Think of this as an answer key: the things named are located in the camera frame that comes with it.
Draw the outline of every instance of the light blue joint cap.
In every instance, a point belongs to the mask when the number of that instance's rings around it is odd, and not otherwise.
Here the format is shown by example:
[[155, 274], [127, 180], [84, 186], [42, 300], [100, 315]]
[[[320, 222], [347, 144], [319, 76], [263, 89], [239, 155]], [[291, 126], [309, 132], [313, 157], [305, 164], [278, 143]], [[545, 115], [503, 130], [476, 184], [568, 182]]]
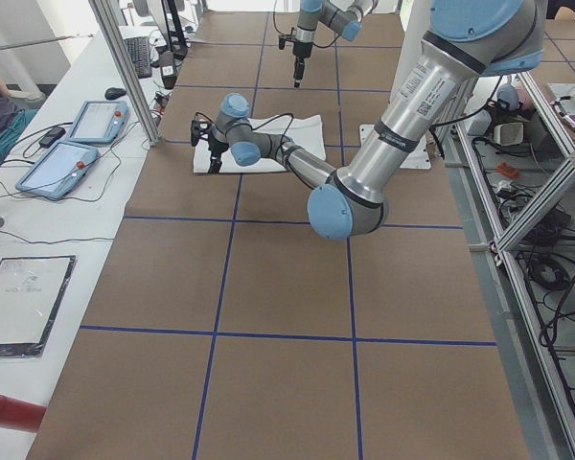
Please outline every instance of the light blue joint cap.
[[219, 110], [229, 117], [243, 118], [249, 115], [249, 102], [242, 94], [230, 93], [223, 98]]
[[430, 9], [434, 32], [448, 41], [475, 41], [507, 24], [524, 0], [435, 0]]
[[260, 160], [260, 148], [253, 142], [240, 141], [230, 146], [234, 161], [239, 166], [251, 166]]
[[341, 36], [345, 38], [347, 41], [354, 41], [361, 29], [362, 24], [360, 24], [356, 20], [353, 20], [347, 26], [345, 26], [345, 29], [343, 29], [343, 34], [341, 34]]
[[539, 65], [543, 57], [543, 50], [536, 51], [530, 55], [514, 57], [513, 59], [502, 60], [491, 64], [481, 74], [482, 77], [494, 77], [501, 75], [511, 75], [517, 72], [526, 72]]
[[322, 0], [300, 0], [301, 12], [319, 12], [323, 5]]
[[354, 217], [347, 198], [334, 185], [314, 189], [307, 203], [310, 226], [326, 240], [345, 240], [352, 234]]

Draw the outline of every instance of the white mount plate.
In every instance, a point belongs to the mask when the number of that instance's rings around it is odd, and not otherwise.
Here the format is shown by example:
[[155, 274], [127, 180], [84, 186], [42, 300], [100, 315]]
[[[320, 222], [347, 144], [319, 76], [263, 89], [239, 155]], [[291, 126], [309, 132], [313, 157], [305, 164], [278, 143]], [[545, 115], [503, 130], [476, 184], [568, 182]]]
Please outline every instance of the white mount plate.
[[[554, 93], [555, 98], [561, 98], [562, 96], [566, 96], [571, 89], [575, 86], [575, 83], [548, 83], [549, 89], [552, 93]], [[566, 115], [575, 117], [575, 103], [572, 102], [570, 99], [566, 101], [561, 101], [561, 105], [563, 106]]]

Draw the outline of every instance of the aluminum frame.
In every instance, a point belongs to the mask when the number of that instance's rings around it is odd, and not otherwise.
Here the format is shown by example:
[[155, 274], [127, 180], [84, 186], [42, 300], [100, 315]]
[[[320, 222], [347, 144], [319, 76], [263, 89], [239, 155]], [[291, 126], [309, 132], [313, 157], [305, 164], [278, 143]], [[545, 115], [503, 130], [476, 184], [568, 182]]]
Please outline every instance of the aluminum frame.
[[153, 118], [151, 117], [150, 108], [145, 99], [141, 83], [138, 81], [138, 77], [134, 71], [134, 66], [127, 54], [126, 45], [124, 44], [122, 35], [119, 31], [119, 26], [117, 24], [115, 14], [113, 13], [111, 2], [109, 0], [89, 0], [89, 5], [96, 15], [96, 20], [103, 31], [106, 45], [113, 56], [113, 60], [117, 66], [117, 71], [119, 72], [122, 82], [126, 87], [126, 91], [130, 96], [132, 108], [134, 109], [134, 112], [149, 139], [149, 144], [151, 146], [155, 146], [160, 140], [160, 134], [158, 133], [157, 126], [155, 125]]

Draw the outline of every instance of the floor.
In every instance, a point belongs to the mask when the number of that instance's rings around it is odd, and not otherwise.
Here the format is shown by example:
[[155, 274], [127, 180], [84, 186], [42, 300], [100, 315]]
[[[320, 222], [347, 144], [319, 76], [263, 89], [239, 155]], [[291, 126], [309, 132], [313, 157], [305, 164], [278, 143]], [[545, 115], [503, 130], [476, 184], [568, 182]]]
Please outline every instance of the floor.
[[190, 120], [235, 91], [254, 118], [320, 114], [348, 163], [403, 43], [397, 16], [365, 21], [296, 90], [271, 14], [203, 17], [29, 459], [530, 458], [441, 161], [342, 242], [287, 173], [192, 174]]

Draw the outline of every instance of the white wall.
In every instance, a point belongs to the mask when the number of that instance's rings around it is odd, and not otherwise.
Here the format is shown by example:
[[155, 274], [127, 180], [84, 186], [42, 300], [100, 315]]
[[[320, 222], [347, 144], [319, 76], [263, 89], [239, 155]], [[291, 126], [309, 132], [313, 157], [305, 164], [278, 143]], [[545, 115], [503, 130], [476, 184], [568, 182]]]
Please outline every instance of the white wall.
[[[55, 36], [89, 35], [98, 23], [88, 0], [36, 0]], [[70, 63], [74, 62], [91, 38], [62, 40], [59, 46]]]
[[[0, 35], [0, 46], [55, 36], [36, 0], [0, 0]], [[0, 75], [7, 83], [18, 83], [9, 70], [12, 58], [20, 60], [36, 83], [58, 83], [69, 68], [57, 43], [0, 52]]]

